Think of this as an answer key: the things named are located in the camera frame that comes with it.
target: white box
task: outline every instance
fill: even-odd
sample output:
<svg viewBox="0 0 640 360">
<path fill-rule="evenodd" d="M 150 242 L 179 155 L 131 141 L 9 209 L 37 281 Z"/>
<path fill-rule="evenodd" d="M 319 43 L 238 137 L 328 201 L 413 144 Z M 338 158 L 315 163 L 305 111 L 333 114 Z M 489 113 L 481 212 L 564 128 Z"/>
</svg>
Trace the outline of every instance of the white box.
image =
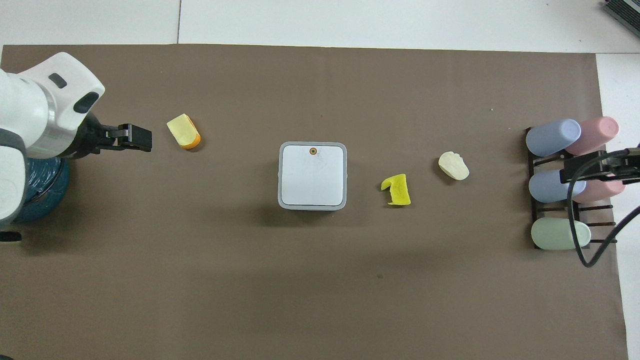
<svg viewBox="0 0 640 360">
<path fill-rule="evenodd" d="M 283 143 L 278 203 L 289 210 L 342 209 L 347 203 L 347 148 L 338 142 Z"/>
</svg>

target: pink cup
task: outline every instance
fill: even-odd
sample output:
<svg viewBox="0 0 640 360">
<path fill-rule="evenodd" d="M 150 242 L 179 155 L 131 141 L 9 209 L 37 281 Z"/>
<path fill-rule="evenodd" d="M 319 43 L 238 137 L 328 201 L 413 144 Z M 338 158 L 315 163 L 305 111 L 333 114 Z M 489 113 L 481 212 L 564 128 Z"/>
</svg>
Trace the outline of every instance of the pink cup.
<svg viewBox="0 0 640 360">
<path fill-rule="evenodd" d="M 580 123 L 580 137 L 565 150 L 573 155 L 584 155 L 616 137 L 620 128 L 610 117 L 598 117 Z"/>
<path fill-rule="evenodd" d="M 589 180 L 584 190 L 573 197 L 573 201 L 588 204 L 617 195 L 624 191 L 625 187 L 626 185 L 620 180 Z"/>
</svg>

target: yellow cloth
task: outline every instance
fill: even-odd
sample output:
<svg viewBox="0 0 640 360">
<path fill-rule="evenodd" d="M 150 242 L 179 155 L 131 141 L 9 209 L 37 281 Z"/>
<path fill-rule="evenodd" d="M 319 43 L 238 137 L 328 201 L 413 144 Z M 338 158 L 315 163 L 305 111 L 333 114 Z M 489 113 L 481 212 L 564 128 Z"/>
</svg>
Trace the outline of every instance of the yellow cloth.
<svg viewBox="0 0 640 360">
<path fill-rule="evenodd" d="M 391 202 L 389 205 L 409 205 L 411 199 L 409 198 L 409 188 L 406 185 L 406 174 L 398 174 L 389 178 L 386 178 L 380 186 L 380 191 L 391 187 L 389 192 L 391 193 Z"/>
</svg>

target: white floor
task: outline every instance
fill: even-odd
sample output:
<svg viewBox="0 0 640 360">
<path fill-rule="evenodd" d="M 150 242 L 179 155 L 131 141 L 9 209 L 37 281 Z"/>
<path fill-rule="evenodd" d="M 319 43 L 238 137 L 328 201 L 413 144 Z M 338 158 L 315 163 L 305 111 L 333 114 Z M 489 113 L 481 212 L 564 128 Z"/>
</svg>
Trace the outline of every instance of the white floor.
<svg viewBox="0 0 640 360">
<path fill-rule="evenodd" d="M 640 142 L 640 38 L 598 0 L 3 0 L 3 44 L 259 44 L 597 53 L 610 149 Z M 640 185 L 613 198 L 619 221 Z M 640 360 L 640 220 L 619 236 L 628 352 Z"/>
</svg>

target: black cable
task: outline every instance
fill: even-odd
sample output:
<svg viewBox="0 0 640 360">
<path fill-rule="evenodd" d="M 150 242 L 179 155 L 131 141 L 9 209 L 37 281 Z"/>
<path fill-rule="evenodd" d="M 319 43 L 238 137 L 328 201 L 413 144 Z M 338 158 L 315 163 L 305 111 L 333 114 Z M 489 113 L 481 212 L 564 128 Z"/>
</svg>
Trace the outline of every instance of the black cable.
<svg viewBox="0 0 640 360">
<path fill-rule="evenodd" d="M 638 206 L 636 209 L 631 211 L 631 213 L 625 216 L 625 218 L 622 219 L 622 221 L 613 228 L 613 230 L 609 233 L 609 235 L 607 235 L 607 237 L 602 242 L 602 244 L 600 244 L 600 247 L 598 248 L 598 250 L 596 250 L 596 253 L 593 255 L 591 260 L 587 262 L 586 259 L 584 258 L 584 254 L 582 253 L 582 248 L 580 247 L 580 243 L 578 242 L 578 235 L 576 234 L 576 231 L 575 231 L 575 219 L 573 217 L 573 187 L 575 186 L 575 183 L 578 181 L 578 178 L 582 176 L 589 167 L 599 163 L 602 160 L 617 158 L 621 156 L 627 156 L 629 155 L 629 152 L 630 151 L 628 149 L 613 151 L 607 154 L 600 155 L 598 157 L 595 157 L 585 162 L 584 164 L 582 164 L 581 167 L 578 168 L 578 170 L 575 171 L 574 175 L 572 176 L 572 180 L 569 183 L 569 189 L 567 191 L 567 196 L 566 196 L 567 213 L 569 215 L 569 228 L 571 229 L 573 245 L 575 246 L 575 250 L 578 253 L 578 258 L 580 258 L 580 262 L 585 267 L 590 268 L 596 264 L 596 262 L 598 261 L 598 259 L 600 259 L 600 256 L 602 255 L 604 250 L 606 250 L 607 246 L 609 246 L 609 244 L 613 241 L 616 235 L 622 230 L 622 228 L 640 213 L 640 206 Z"/>
</svg>

